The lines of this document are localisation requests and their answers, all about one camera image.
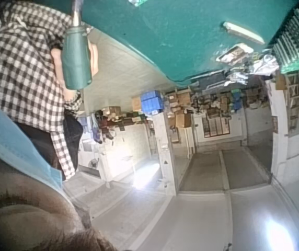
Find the blue plastic crate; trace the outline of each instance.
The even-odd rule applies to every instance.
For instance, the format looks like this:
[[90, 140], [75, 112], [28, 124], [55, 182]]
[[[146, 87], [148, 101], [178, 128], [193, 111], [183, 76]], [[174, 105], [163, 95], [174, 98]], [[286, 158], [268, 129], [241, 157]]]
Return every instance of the blue plastic crate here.
[[163, 109], [164, 101], [161, 99], [161, 97], [155, 97], [142, 101], [141, 106], [143, 112], [150, 113], [154, 110]]
[[158, 97], [158, 98], [161, 97], [161, 94], [158, 90], [153, 90], [153, 91], [146, 92], [143, 95], [141, 95], [140, 99], [141, 99], [141, 101], [145, 101], [145, 100], [148, 100], [151, 98], [156, 98], [156, 97]]

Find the face mask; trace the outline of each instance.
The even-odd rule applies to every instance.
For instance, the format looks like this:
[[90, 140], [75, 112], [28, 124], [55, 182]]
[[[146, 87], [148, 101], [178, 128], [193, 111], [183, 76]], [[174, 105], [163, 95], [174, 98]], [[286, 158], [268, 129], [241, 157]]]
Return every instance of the face mask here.
[[61, 172], [52, 168], [43, 159], [33, 143], [1, 110], [0, 159], [21, 173], [53, 188], [65, 197], [62, 191]]

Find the white pillar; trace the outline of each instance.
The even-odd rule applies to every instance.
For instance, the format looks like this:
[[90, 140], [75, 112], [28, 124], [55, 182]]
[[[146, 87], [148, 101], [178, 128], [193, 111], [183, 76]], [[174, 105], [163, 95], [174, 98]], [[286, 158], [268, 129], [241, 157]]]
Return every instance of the white pillar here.
[[175, 173], [173, 147], [169, 137], [167, 114], [162, 112], [154, 115], [153, 124], [165, 193], [175, 196], [178, 191], [178, 181]]

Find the shirt sleeve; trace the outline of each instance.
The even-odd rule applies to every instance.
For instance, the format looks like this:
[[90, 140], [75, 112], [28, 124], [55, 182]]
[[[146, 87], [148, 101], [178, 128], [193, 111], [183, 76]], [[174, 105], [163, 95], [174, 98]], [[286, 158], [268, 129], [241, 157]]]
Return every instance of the shirt sleeve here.
[[78, 117], [78, 111], [82, 104], [82, 97], [80, 91], [77, 91], [74, 98], [70, 101], [65, 101], [65, 109], [71, 114], [74, 118]]
[[65, 135], [63, 132], [51, 132], [51, 139], [67, 180], [75, 174], [75, 168], [67, 148]]

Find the black and white plaid shirt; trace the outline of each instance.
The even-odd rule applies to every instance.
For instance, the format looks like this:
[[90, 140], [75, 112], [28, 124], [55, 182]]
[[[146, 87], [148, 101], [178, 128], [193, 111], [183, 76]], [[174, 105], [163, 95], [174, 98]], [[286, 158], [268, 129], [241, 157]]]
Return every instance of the black and white plaid shirt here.
[[8, 3], [0, 12], [0, 108], [19, 123], [50, 132], [66, 179], [75, 174], [63, 133], [64, 109], [76, 114], [82, 99], [65, 102], [51, 56], [61, 48], [71, 17], [41, 5]]

